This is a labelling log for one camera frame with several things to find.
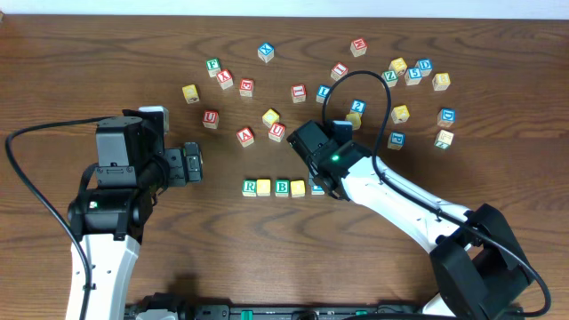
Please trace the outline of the blue T block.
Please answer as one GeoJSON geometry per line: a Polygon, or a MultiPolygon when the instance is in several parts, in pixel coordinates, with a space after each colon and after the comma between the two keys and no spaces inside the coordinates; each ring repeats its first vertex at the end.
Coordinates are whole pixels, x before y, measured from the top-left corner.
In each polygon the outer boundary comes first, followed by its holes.
{"type": "Polygon", "coordinates": [[[311,194],[312,194],[313,196],[319,196],[319,195],[324,195],[325,192],[324,192],[324,190],[323,190],[321,187],[319,187],[318,185],[313,185],[313,186],[311,187],[311,194]]]}

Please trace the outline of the yellow O block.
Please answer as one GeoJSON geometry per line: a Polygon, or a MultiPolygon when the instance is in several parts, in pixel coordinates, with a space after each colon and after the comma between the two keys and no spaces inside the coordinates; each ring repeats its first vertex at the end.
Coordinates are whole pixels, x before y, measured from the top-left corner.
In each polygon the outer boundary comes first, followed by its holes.
{"type": "Polygon", "coordinates": [[[270,196],[271,180],[270,179],[256,180],[256,194],[257,196],[270,196]]]}
{"type": "Polygon", "coordinates": [[[295,197],[303,197],[306,195],[306,186],[303,180],[292,180],[290,182],[291,195],[295,197]]]}

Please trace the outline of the green B block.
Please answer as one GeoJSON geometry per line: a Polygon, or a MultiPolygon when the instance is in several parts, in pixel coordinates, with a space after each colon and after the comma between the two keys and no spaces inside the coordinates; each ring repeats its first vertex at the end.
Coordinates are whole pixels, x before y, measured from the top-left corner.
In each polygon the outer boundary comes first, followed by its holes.
{"type": "Polygon", "coordinates": [[[277,197],[288,197],[290,195],[290,181],[289,180],[276,180],[275,181],[275,195],[277,197]]]}

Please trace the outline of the green R block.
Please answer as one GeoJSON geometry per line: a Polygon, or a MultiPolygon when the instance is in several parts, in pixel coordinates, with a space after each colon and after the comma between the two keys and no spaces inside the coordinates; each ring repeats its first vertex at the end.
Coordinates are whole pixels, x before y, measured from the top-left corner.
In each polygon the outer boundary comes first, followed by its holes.
{"type": "Polygon", "coordinates": [[[257,196],[257,181],[244,180],[242,184],[243,196],[257,196]]]}

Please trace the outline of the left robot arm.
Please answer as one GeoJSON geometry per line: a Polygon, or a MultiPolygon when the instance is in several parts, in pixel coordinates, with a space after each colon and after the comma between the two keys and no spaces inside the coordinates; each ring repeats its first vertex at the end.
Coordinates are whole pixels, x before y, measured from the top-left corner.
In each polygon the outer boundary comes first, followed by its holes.
{"type": "Polygon", "coordinates": [[[74,244],[68,319],[121,319],[143,231],[158,196],[203,178],[200,147],[166,148],[162,106],[124,110],[97,123],[98,160],[68,207],[74,244]]]}

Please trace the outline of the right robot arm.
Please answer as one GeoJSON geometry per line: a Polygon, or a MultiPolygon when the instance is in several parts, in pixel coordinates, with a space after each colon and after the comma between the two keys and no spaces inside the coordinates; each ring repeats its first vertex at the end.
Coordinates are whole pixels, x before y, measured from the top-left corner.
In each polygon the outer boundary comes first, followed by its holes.
{"type": "Polygon", "coordinates": [[[499,210],[483,204],[472,211],[430,194],[353,141],[343,121],[309,121],[287,141],[328,195],[377,212],[429,254],[439,292],[423,312],[466,319],[514,315],[514,300],[533,279],[499,210]]]}

